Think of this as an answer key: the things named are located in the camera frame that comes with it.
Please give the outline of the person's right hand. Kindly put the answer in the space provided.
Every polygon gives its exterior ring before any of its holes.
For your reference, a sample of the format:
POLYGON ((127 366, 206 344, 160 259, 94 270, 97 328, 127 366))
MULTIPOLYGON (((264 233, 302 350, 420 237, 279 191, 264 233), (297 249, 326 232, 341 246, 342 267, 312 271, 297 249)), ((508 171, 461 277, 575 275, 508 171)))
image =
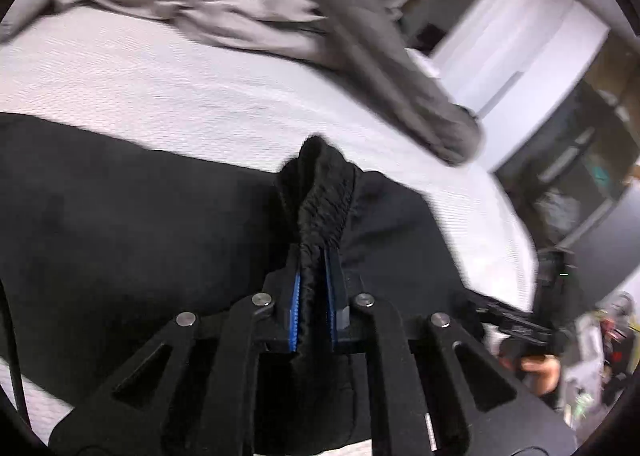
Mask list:
POLYGON ((524 372, 525 386, 552 410, 556 409, 562 369, 561 362, 556 356, 544 354, 513 358, 513 356, 500 354, 498 360, 511 372, 518 370, 524 372))

